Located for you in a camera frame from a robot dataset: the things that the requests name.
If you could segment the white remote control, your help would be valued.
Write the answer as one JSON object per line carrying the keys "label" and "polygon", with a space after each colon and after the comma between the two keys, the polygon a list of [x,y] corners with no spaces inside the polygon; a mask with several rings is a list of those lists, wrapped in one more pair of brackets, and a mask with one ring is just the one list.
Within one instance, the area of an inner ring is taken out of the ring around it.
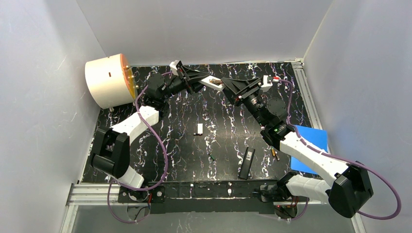
{"label": "white remote control", "polygon": [[208,76],[199,81],[199,83],[203,84],[206,87],[212,88],[217,91],[222,91],[225,87],[222,80],[216,78],[214,76]]}

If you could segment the brown black battery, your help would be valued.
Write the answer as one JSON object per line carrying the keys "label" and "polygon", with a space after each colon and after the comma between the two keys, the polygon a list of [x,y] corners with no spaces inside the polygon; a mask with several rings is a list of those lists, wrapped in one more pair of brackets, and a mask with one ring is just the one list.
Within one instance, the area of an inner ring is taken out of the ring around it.
{"label": "brown black battery", "polygon": [[214,85],[221,85],[221,84],[223,84],[223,82],[221,81],[221,80],[210,80],[209,81],[211,84],[214,84]]}

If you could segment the white battery cover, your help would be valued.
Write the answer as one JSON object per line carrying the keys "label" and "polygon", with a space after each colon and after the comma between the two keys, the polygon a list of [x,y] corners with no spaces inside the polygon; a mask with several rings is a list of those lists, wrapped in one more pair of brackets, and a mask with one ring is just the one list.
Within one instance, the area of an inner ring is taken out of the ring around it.
{"label": "white battery cover", "polygon": [[202,135],[202,134],[203,134],[203,124],[202,124],[202,123],[198,123],[198,124],[197,124],[197,134],[198,134],[198,135]]}

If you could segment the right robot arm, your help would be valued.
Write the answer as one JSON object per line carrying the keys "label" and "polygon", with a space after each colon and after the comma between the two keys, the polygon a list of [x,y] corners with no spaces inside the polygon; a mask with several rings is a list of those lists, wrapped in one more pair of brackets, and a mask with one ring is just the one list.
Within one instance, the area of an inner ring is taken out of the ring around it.
{"label": "right robot arm", "polygon": [[261,94],[280,81],[279,77],[265,75],[262,79],[222,78],[221,81],[229,102],[246,107],[263,128],[260,133],[269,146],[296,158],[321,177],[288,173],[277,182],[277,194],[326,202],[346,218],[352,218],[373,196],[368,171],[361,164],[327,157],[324,150],[307,141],[290,124],[288,108],[282,99],[262,100]]}

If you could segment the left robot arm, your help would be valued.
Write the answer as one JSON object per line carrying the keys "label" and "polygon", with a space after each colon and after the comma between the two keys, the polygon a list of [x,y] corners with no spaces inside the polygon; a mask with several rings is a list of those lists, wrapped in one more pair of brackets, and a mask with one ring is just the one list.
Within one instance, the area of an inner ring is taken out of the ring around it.
{"label": "left robot arm", "polygon": [[[149,76],[146,86],[135,98],[136,112],[112,127],[98,127],[90,152],[90,166],[110,176],[119,185],[133,191],[149,191],[160,186],[168,172],[167,149],[153,126],[168,109],[168,100],[173,95],[187,90],[193,94],[205,85],[208,72],[192,70],[179,60],[170,64],[168,73]],[[160,180],[152,186],[143,187],[144,177],[130,165],[130,145],[143,132],[149,130],[158,140],[164,157],[164,171]]]}

